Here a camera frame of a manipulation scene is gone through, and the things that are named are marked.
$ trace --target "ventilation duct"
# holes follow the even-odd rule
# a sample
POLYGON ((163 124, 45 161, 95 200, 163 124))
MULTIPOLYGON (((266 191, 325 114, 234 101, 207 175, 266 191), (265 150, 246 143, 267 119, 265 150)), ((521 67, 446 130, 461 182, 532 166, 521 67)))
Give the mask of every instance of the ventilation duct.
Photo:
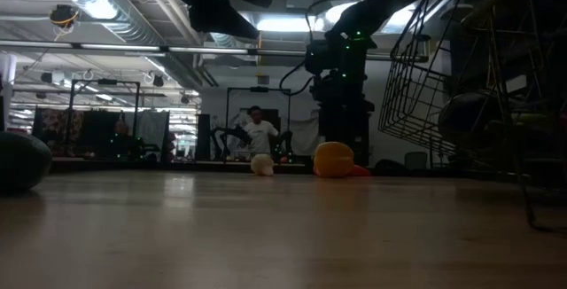
MULTIPOLYGON (((222 47, 222 48, 252 48, 252 47, 255 48, 256 47, 255 44, 251 45, 249 43, 240 42, 236 39, 236 37, 232 35, 225 35, 223 33, 211 33, 211 37, 213 38, 214 44, 217 47, 222 47)), ((232 65, 234 66, 250 66, 251 64, 255 65, 258 61, 258 57, 254 55, 232 55, 231 57, 232 59, 220 58, 219 60, 232 61, 233 62, 232 65)), ((212 55, 212 56, 206 56, 206 58, 217 59, 218 56, 212 55)))
MULTIPOLYGON (((126 23, 104 24, 109 31, 126 43, 143 45, 164 45, 165 40, 153 29, 130 0, 71 0, 84 12, 95 19, 114 19, 126 23)), ((192 66, 185 66, 171 53, 163 58, 151 58, 163 67, 184 88, 198 90, 203 83, 192 66)))

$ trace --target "white ball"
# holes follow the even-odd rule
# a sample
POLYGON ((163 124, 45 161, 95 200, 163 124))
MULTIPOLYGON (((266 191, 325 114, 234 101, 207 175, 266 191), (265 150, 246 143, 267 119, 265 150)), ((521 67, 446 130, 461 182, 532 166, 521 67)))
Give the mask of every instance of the white ball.
POLYGON ((258 176, 272 176, 274 174, 274 161, 268 154, 258 154, 252 158, 250 168, 258 176))

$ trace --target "exercise ball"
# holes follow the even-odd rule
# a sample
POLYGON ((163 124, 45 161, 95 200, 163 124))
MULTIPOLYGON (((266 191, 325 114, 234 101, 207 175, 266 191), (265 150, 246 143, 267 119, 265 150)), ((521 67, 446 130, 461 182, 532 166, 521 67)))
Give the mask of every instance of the exercise ball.
POLYGON ((252 158, 250 168, 258 176, 272 176, 274 174, 274 161, 268 154, 258 154, 252 158))
POLYGON ((439 113, 439 133, 445 140, 465 147, 483 148, 492 143, 485 126, 501 120, 498 98, 472 92, 455 96, 439 113))
POLYGON ((354 166, 354 153, 350 147, 339 142, 327 142, 315 150, 315 172, 321 177, 344 177, 354 166))
POLYGON ((0 192, 27 191, 49 172, 50 148, 26 134, 0 132, 0 192))

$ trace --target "dark ball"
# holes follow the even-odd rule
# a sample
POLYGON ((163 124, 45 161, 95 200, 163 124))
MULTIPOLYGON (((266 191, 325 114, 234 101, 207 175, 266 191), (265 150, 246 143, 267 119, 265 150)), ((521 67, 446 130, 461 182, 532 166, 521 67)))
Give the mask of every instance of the dark ball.
POLYGON ((21 192, 39 184, 49 172, 50 148, 26 134, 0 132, 0 192, 21 192))
POLYGON ((439 114, 439 133, 456 145, 483 148, 492 143, 485 132, 490 121, 502 119, 498 98, 485 93, 464 93, 443 106, 439 114))

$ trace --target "white t-shirt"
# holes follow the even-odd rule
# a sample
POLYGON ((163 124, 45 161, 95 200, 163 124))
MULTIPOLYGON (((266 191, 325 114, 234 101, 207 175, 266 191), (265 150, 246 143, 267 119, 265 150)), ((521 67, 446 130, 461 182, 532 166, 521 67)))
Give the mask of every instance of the white t-shirt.
POLYGON ((262 121, 260 124, 250 122, 245 126, 245 131, 252 139, 249 147, 250 152, 271 153, 268 135, 277 136, 277 129, 274 128, 271 122, 262 121))

